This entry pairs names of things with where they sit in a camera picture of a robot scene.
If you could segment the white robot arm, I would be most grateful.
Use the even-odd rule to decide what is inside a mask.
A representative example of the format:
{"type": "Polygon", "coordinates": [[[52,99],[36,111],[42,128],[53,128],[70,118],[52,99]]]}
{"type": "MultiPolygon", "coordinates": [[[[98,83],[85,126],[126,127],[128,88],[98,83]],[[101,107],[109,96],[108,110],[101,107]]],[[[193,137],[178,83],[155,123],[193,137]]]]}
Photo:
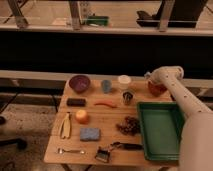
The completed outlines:
{"type": "Polygon", "coordinates": [[[181,134],[178,171],[213,171],[213,110],[181,82],[180,66],[164,66],[151,72],[153,85],[164,85],[186,115],[181,134]]]}

